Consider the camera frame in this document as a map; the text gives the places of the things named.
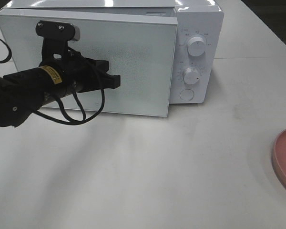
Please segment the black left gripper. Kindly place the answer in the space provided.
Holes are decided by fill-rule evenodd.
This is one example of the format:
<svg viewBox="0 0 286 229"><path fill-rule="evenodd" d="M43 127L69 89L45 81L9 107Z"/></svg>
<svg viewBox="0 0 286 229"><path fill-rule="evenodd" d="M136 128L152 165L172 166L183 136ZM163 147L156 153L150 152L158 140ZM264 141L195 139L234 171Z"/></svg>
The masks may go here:
<svg viewBox="0 0 286 229"><path fill-rule="evenodd" d="M67 41L44 38L41 56L39 68L50 78L50 82L45 84L45 91L50 95L63 98L72 92L84 93L121 86L120 75L107 74L108 61L90 59L91 70L79 52L68 50Z"/></svg>

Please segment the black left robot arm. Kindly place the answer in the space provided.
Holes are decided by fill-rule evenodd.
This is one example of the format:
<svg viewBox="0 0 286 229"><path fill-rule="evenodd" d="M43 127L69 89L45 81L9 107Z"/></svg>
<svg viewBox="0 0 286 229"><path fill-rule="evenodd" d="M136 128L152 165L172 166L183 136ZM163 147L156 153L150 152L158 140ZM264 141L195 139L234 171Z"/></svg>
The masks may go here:
<svg viewBox="0 0 286 229"><path fill-rule="evenodd" d="M38 67L0 77L0 127L18 127L31 114L63 125L91 121L104 108L104 90L121 85L108 70L108 61L84 58L67 40L44 39ZM97 90L100 108L87 117L77 94Z"/></svg>

